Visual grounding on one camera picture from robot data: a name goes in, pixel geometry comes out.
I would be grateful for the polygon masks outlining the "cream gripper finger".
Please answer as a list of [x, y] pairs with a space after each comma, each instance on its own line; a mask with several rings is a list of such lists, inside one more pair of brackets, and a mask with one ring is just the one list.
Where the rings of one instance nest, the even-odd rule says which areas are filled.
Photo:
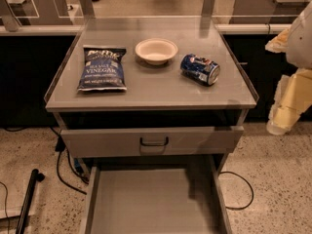
[[265, 45], [265, 50], [272, 53], [284, 53], [288, 47], [290, 30], [284, 29]]
[[312, 70], [299, 68], [278, 82], [266, 130], [275, 136], [289, 132], [301, 114], [312, 105]]

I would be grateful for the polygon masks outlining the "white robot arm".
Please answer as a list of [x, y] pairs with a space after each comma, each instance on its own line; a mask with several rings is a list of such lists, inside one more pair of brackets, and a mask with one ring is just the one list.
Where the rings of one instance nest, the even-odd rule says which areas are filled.
[[312, 2], [265, 49], [285, 53], [287, 62], [296, 67], [295, 74], [283, 75], [278, 82], [266, 125], [270, 134], [280, 136], [312, 105]]

